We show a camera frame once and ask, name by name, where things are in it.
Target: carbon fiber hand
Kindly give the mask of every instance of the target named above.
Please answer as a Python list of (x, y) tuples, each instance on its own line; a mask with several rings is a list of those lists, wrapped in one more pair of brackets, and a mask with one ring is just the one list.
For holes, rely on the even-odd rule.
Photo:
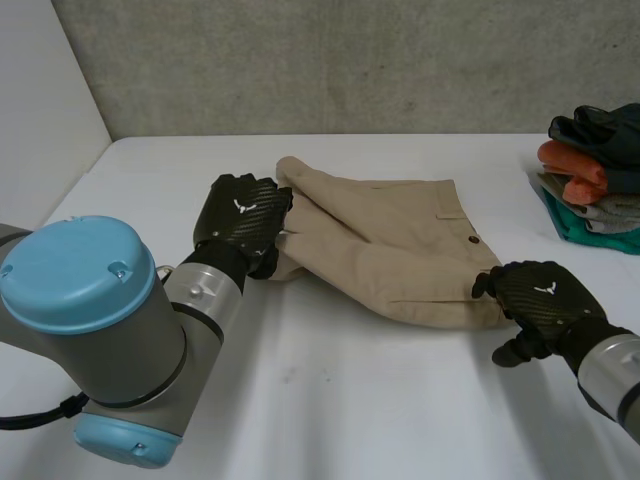
[(251, 174), (222, 175), (211, 186), (196, 228), (196, 248), (224, 242), (240, 251), (253, 278), (268, 278), (275, 271), (276, 236), (292, 206), (290, 188), (278, 188), (270, 178), (256, 180)]
[(488, 293), (505, 315), (522, 327), (515, 339), (497, 349), (493, 361), (513, 367), (558, 351), (558, 343), (576, 322), (607, 322), (591, 293), (566, 268), (555, 262), (509, 263), (481, 273), (472, 296)]

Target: white tabletop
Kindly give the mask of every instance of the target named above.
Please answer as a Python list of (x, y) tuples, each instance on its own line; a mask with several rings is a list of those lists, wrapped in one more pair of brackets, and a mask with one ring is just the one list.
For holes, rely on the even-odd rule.
[[(640, 259), (562, 241), (529, 184), (543, 135), (137, 138), (113, 144), (51, 217), (131, 224), (157, 264), (177, 264), (223, 173), (273, 176), (295, 155), (358, 179), (453, 178), (503, 262), (556, 260), (640, 331)], [(589, 409), (564, 362), (503, 370), (493, 349), (517, 330), (398, 324), (307, 276), (251, 282), (241, 317), (162, 470), (75, 446), (73, 421), (0, 432), (0, 478), (215, 480), (604, 480), (640, 475), (640, 448)], [(77, 390), (51, 362), (0, 347), (0, 413), (51, 408)]]

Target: khaki shorts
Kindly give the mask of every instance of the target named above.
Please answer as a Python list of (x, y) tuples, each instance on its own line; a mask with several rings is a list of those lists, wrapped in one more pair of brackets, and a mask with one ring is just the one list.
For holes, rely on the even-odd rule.
[(355, 181), (278, 162), (294, 191), (274, 280), (308, 270), (392, 320), (438, 328), (507, 324), (495, 300), (471, 298), (499, 261), (467, 219), (452, 180)]

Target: concrete wall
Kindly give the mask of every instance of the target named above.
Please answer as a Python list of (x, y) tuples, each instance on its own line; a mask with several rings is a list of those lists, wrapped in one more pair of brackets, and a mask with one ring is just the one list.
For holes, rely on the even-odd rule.
[(640, 99), (637, 0), (54, 0), (114, 138), (542, 132)]
[(0, 1), (0, 223), (42, 224), (111, 143), (48, 0)]

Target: folded clothes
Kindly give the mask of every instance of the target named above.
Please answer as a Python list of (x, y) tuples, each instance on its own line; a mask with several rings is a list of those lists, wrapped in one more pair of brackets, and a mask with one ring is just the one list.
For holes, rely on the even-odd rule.
[(595, 205), (606, 213), (640, 220), (640, 195), (607, 195)]
[(308, 270), (400, 322), (508, 324), (495, 301), (471, 297), (478, 272), (500, 262), (467, 219), (452, 180), (348, 180), (294, 157), (280, 160), (276, 174), (294, 198), (272, 279)]
[(590, 232), (605, 234), (626, 233), (640, 228), (640, 218), (621, 216), (612, 213), (611, 208), (608, 208), (608, 211), (601, 208), (600, 203), (605, 202), (604, 199), (593, 205), (572, 205), (564, 200), (562, 193), (568, 181), (567, 177), (544, 173), (538, 174), (538, 179), (542, 188), (553, 195), (558, 202), (562, 203), (578, 217), (585, 219), (585, 225)]
[(555, 173), (574, 175), (593, 185), (607, 190), (607, 176), (604, 167), (594, 158), (556, 140), (543, 143), (538, 149), (538, 159), (553, 167)]
[(585, 227), (584, 219), (576, 216), (546, 190), (542, 193), (553, 224), (563, 239), (581, 245), (611, 248), (632, 255), (640, 255), (640, 230), (610, 235), (589, 232)]
[(538, 159), (545, 172), (571, 175), (563, 197), (574, 205), (588, 205), (607, 194), (605, 170), (589, 155), (555, 140), (543, 143), (538, 149)]
[(640, 171), (638, 103), (611, 112), (587, 105), (578, 107), (573, 119), (552, 120), (549, 137), (594, 157), (606, 168)]

